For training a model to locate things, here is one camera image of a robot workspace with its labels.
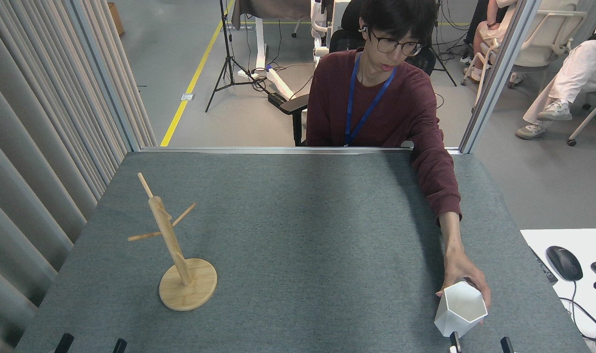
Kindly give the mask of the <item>person's hand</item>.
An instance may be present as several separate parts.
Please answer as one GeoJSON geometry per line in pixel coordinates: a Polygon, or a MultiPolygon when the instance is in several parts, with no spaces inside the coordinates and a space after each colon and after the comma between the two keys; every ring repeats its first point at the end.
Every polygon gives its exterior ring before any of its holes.
{"type": "Polygon", "coordinates": [[[492,291],[486,282],[484,273],[470,260],[461,244],[448,244],[443,255],[445,275],[442,287],[436,292],[437,297],[443,295],[446,287],[460,279],[469,279],[482,294],[486,309],[492,304],[492,291]]]}

